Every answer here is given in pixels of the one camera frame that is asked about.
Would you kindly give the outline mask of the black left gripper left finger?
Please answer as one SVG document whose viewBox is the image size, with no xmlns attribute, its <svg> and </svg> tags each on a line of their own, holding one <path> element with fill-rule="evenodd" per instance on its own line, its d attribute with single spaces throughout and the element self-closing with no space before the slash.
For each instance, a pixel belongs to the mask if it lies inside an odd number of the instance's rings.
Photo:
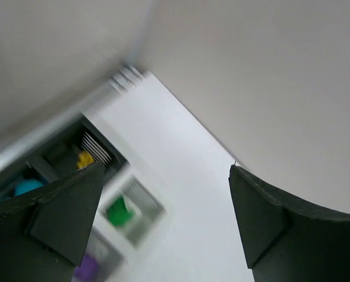
<svg viewBox="0 0 350 282">
<path fill-rule="evenodd" d="M 101 197 L 104 165 L 0 202 L 0 281 L 71 281 Z"/>
</svg>

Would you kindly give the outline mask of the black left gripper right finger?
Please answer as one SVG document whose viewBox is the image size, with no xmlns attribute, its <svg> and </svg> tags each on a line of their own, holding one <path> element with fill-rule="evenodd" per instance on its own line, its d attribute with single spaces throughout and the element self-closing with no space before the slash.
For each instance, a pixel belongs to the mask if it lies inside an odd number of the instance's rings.
<svg viewBox="0 0 350 282">
<path fill-rule="evenodd" d="M 235 165 L 229 186 L 255 281 L 350 281 L 350 214 L 308 202 Z"/>
</svg>

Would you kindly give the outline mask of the teal round flower lego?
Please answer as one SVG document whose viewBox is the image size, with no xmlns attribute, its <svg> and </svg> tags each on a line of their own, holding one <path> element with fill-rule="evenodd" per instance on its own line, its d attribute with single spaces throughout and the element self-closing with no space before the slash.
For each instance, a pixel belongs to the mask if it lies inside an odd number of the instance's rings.
<svg viewBox="0 0 350 282">
<path fill-rule="evenodd" d="M 14 196 L 19 196 L 21 194 L 30 192 L 31 190 L 42 187 L 43 185 L 44 184 L 37 179 L 25 179 L 15 186 Z"/>
</svg>

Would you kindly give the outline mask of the purple butterfly wing lego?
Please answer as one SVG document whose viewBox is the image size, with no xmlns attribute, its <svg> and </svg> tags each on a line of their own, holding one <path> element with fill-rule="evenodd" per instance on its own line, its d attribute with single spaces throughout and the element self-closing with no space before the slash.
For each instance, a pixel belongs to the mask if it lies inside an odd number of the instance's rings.
<svg viewBox="0 0 350 282">
<path fill-rule="evenodd" d="M 94 281 L 99 268 L 96 258 L 85 253 L 81 265 L 75 268 L 74 277 L 80 281 Z"/>
</svg>

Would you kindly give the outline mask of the green number three lego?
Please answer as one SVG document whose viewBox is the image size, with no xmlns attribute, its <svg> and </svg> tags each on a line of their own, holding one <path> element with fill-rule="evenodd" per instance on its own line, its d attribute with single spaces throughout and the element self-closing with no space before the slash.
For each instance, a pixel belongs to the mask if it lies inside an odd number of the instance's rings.
<svg viewBox="0 0 350 282">
<path fill-rule="evenodd" d="M 134 217 L 134 211 L 128 209 L 123 196 L 119 196 L 106 210 L 106 217 L 115 227 L 127 224 Z"/>
</svg>

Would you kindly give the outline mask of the yellow striped green bee lego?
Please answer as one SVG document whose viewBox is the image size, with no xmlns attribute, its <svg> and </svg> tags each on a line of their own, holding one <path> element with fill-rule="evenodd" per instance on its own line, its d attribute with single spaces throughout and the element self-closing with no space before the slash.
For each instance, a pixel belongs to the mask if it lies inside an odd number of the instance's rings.
<svg viewBox="0 0 350 282">
<path fill-rule="evenodd" d="M 76 166 L 77 166 L 77 169 L 82 169 L 94 162 L 95 160 L 92 157 L 92 155 L 87 151 L 83 150 L 80 153 L 78 153 L 78 161 L 76 163 Z"/>
</svg>

